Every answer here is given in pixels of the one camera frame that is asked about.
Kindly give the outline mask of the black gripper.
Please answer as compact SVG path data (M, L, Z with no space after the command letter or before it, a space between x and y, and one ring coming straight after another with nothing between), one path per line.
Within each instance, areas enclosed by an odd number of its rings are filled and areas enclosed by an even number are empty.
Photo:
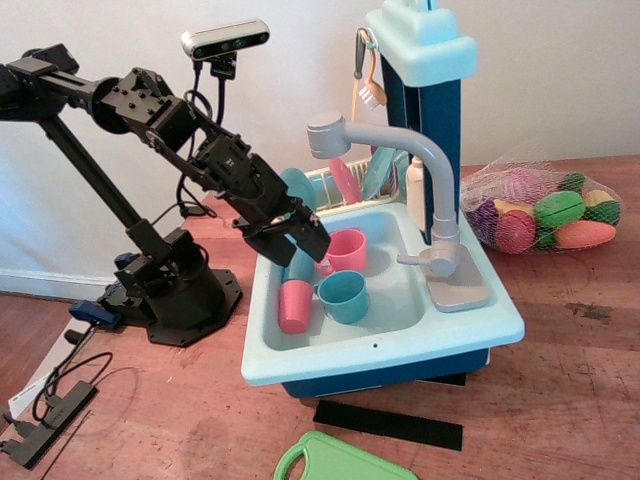
M324 259L331 237L320 219L298 198L259 155L224 154L214 171L222 182L224 198L240 214L235 227L258 254L287 267L296 247L316 263Z

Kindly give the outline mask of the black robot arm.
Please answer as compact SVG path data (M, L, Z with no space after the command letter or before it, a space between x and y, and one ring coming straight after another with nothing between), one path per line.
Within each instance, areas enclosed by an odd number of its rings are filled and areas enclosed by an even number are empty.
M126 77L89 81L66 47L26 53L1 68L1 118L35 122L71 161L126 227L143 255L172 266L178 254L142 219L61 121L65 106L85 110L102 129L135 134L205 191L213 191L239 215L233 223L244 241L286 266L297 250L320 261L330 236L301 199L290 197L275 171L233 134L172 94L163 78L135 68Z

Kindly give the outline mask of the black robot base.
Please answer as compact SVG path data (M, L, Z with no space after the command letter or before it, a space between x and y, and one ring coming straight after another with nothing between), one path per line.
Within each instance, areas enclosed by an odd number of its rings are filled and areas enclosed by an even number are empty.
M118 264L101 307L145 328L156 344L187 347L227 325L241 288L231 271L210 267L208 251L188 231L163 237L142 221L127 234L140 252Z

